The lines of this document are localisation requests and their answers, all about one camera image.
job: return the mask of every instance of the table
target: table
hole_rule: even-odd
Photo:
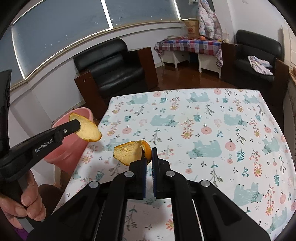
[[[102,139],[87,146],[57,208],[90,181],[108,182],[126,171],[113,158],[114,147],[145,139],[172,170],[188,180],[210,180],[272,240],[296,209],[292,157],[258,91],[184,89],[113,97],[99,129]],[[171,241],[173,230],[171,201],[153,197],[149,164],[146,198],[128,201],[123,240]]]
[[[185,61],[189,56],[184,56],[184,51],[193,52],[198,54],[199,72],[202,69],[208,69],[219,73],[219,79],[221,78],[222,67],[222,52],[221,42],[203,41],[197,39],[177,39],[160,41],[155,44],[154,49],[158,51],[161,58],[161,62],[173,63],[175,68],[177,64]]]

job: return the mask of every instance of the black leather sofa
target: black leather sofa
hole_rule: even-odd
[[[95,45],[74,56],[75,82],[96,119],[112,97],[147,92],[158,85],[151,48],[128,51],[122,39]]]
[[[259,90],[271,113],[283,127],[283,99],[289,79],[289,67],[283,60],[281,44],[271,38],[245,30],[236,33],[236,45],[222,43],[223,67],[221,80],[238,88]],[[267,60],[273,75],[257,73],[248,56]]]

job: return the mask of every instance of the brown paper bag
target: brown paper bag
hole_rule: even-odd
[[[189,39],[198,39],[200,37],[200,29],[198,20],[190,20],[184,22],[188,30]]]

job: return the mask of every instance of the pink bucket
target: pink bucket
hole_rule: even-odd
[[[62,118],[60,118],[53,127],[59,126],[69,121],[69,115],[76,113],[88,118],[90,121],[94,120],[94,116],[88,108],[78,108],[70,111]],[[88,142],[80,139],[75,133],[66,136],[63,144],[57,149],[49,153],[44,159],[46,162],[58,166],[61,170],[72,174],[77,166],[77,163],[85,150]]]

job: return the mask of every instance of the metal screw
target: metal screw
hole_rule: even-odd
[[[126,177],[132,177],[133,176],[133,172],[132,171],[127,171],[127,172],[124,173],[124,175]]]
[[[211,185],[211,183],[208,180],[202,180],[200,184],[202,186],[204,186],[205,188],[207,188]]]
[[[92,181],[89,183],[89,187],[90,188],[96,188],[98,187],[99,183],[97,181]]]
[[[168,177],[173,177],[175,175],[174,171],[166,171],[165,173]]]

